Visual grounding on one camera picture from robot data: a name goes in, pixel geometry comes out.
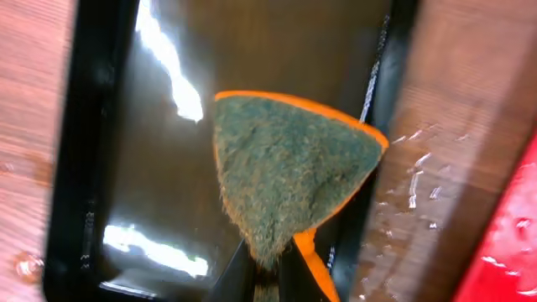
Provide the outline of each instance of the tray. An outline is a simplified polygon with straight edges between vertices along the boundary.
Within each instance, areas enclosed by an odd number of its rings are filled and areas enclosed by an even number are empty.
[[[80,0],[47,300],[201,301],[219,290],[220,301],[248,299],[253,264],[219,200],[214,94],[307,97],[387,133],[416,7],[414,0]],[[375,178],[316,238],[343,300]],[[310,286],[299,283],[307,280],[290,280],[280,285],[290,293],[283,299],[302,300]]]

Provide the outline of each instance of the wooden table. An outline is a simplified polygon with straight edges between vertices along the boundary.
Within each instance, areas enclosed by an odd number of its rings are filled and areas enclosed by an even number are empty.
[[[41,299],[11,259],[42,249],[71,12],[0,1],[1,300]],[[450,298],[532,133],[536,21],[531,0],[424,1],[356,301]]]

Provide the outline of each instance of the black plastic container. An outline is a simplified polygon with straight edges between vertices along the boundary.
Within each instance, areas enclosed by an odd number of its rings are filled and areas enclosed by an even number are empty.
[[[251,299],[254,264],[219,200],[212,97],[289,93],[386,133],[415,9],[415,0],[81,0],[47,300]],[[375,177],[316,238],[343,300]],[[281,300],[316,299],[295,256],[281,260]]]

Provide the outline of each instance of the red object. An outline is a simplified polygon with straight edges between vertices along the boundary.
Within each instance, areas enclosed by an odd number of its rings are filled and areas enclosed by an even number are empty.
[[[453,301],[537,301],[537,135]]]

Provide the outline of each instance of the wooden surface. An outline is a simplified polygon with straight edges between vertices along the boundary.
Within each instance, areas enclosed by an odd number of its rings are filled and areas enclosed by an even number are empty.
[[[0,301],[40,299],[11,259],[44,240],[71,10],[0,0]],[[355,300],[451,296],[534,126],[536,21],[530,0],[424,1]]]

